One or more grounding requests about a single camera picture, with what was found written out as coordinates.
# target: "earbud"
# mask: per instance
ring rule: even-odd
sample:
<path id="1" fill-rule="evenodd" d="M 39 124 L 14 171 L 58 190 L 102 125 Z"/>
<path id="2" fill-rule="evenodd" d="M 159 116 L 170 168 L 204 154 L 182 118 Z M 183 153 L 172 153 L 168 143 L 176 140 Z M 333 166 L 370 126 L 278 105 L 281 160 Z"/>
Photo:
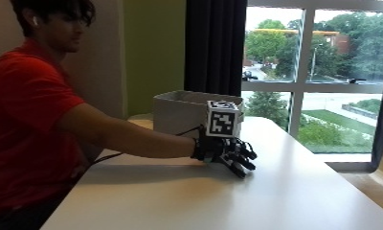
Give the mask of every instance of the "earbud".
<path id="1" fill-rule="evenodd" d="M 37 17 L 33 17 L 34 26 L 38 26 Z"/>

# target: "black glove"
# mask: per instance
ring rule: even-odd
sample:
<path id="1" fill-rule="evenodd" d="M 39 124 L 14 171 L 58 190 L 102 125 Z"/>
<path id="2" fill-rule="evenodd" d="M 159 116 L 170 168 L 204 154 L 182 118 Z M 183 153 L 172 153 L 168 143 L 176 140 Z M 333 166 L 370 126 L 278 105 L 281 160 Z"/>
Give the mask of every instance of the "black glove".
<path id="1" fill-rule="evenodd" d="M 251 171 L 255 170 L 255 166 L 248 162 L 248 159 L 256 158 L 249 144 L 237 138 L 205 136 L 203 126 L 199 126 L 197 131 L 199 138 L 194 139 L 195 148 L 190 157 L 207 163 L 223 164 L 237 177 L 244 178 L 245 173 L 241 166 Z"/>

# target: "green grass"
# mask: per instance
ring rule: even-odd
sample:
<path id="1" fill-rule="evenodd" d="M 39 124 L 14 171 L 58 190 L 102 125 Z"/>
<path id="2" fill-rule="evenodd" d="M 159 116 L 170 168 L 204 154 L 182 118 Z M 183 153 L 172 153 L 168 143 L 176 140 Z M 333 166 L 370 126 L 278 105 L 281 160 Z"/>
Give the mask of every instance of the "green grass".
<path id="1" fill-rule="evenodd" d="M 361 122 L 354 121 L 353 119 L 349 119 L 338 114 L 332 113 L 328 110 L 320 109 L 320 110 L 304 110 L 302 114 L 317 118 L 325 122 L 333 123 L 341 127 L 350 128 L 353 130 L 359 131 L 361 133 L 366 133 L 369 135 L 373 135 L 374 133 L 374 126 L 370 126 L 367 124 L 363 124 Z"/>

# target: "wall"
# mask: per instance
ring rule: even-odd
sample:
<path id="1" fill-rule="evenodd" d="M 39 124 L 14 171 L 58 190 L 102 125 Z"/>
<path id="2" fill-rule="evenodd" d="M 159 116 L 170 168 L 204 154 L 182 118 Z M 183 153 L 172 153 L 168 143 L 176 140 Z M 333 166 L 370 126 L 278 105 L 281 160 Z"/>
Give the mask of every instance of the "wall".
<path id="1" fill-rule="evenodd" d="M 154 95 L 182 89 L 184 0 L 123 0 L 128 115 Z"/>
<path id="2" fill-rule="evenodd" d="M 97 19 L 85 31 L 79 52 L 62 61 L 71 85 L 89 104 L 116 118 L 126 117 L 122 4 L 119 0 L 93 0 Z M 22 41 L 9 1 L 0 0 L 0 54 Z M 98 149 L 85 147 L 89 154 Z"/>

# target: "lamp post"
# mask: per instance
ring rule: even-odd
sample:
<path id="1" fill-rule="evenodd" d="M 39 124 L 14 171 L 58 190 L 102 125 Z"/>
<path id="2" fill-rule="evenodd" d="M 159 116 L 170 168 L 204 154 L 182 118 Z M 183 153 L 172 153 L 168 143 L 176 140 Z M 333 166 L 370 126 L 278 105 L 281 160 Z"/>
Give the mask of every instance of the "lamp post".
<path id="1" fill-rule="evenodd" d="M 321 46 L 322 44 L 318 44 L 316 47 L 314 47 L 314 50 L 313 50 L 313 58 L 310 59 L 310 69 L 309 69 L 309 81 L 310 79 L 313 78 L 313 74 L 314 74 L 314 61 L 316 61 L 316 50 L 317 50 L 317 47 Z"/>

